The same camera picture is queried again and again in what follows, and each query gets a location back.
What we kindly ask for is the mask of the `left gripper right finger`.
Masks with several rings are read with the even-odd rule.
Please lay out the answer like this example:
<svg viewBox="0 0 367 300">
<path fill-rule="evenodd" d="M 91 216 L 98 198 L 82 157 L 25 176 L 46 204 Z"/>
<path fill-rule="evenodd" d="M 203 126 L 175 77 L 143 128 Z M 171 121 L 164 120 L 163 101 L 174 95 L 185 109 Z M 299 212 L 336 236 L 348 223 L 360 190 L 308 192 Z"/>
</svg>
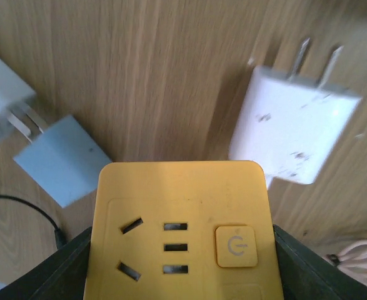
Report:
<svg viewBox="0 0 367 300">
<path fill-rule="evenodd" d="M 367 286 L 332 266 L 279 226 L 273 226 L 285 299 L 367 299 Z"/>
</svg>

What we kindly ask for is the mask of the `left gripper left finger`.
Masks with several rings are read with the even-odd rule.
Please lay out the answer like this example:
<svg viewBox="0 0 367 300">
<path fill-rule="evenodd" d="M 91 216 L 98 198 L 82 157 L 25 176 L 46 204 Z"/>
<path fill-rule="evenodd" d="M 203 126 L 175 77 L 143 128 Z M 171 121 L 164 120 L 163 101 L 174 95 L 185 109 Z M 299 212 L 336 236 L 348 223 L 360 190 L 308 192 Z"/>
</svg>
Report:
<svg viewBox="0 0 367 300">
<path fill-rule="evenodd" d="M 41 264 L 0 289 L 0 299 L 82 299 L 92 228 L 69 241 Z"/>
</svg>

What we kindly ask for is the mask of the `yellow cube socket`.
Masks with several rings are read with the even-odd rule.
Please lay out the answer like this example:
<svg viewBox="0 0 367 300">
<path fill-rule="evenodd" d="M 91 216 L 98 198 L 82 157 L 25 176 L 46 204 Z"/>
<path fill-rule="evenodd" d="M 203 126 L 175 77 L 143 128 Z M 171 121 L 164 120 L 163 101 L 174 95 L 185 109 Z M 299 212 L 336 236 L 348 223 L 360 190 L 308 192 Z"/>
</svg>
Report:
<svg viewBox="0 0 367 300">
<path fill-rule="evenodd" d="M 252 161 L 116 162 L 99 175 L 85 299 L 282 299 Z"/>
</svg>

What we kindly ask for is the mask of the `light blue small plug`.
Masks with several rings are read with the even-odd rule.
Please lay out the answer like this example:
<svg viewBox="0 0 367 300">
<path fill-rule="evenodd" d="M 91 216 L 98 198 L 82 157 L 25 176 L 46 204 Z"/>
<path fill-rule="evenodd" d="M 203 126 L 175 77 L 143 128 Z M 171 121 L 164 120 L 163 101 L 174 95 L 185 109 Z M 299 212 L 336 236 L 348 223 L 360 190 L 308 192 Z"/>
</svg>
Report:
<svg viewBox="0 0 367 300">
<path fill-rule="evenodd" d="M 112 160 L 77 120 L 68 115 L 47 127 L 33 110 L 27 117 L 38 135 L 15 114 L 8 116 L 29 141 L 14 161 L 63 208 L 95 191 L 101 170 Z"/>
</svg>

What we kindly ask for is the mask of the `white charger plug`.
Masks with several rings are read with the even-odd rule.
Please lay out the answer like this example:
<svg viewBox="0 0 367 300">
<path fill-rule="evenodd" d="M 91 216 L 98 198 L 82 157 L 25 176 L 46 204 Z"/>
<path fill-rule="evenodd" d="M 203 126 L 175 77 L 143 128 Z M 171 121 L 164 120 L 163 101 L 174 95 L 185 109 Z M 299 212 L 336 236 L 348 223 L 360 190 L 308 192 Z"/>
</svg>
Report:
<svg viewBox="0 0 367 300">
<path fill-rule="evenodd" d="M 343 50 L 333 48 L 318 79 L 299 75 L 310 39 L 304 39 L 289 72 L 253 69 L 229 145 L 230 160 L 258 163 L 266 184 L 274 178 L 313 184 L 362 100 L 329 83 Z"/>
</svg>

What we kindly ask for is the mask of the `white cube adapter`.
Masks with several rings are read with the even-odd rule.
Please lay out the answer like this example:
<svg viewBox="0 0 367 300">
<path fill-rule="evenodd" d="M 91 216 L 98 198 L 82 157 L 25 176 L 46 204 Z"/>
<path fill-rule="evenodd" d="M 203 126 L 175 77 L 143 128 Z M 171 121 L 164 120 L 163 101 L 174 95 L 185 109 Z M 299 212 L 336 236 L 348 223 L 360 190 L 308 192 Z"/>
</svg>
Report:
<svg viewBox="0 0 367 300">
<path fill-rule="evenodd" d="M 0 141 L 14 131 L 8 117 L 23 117 L 35 97 L 35 90 L 0 59 Z"/>
</svg>

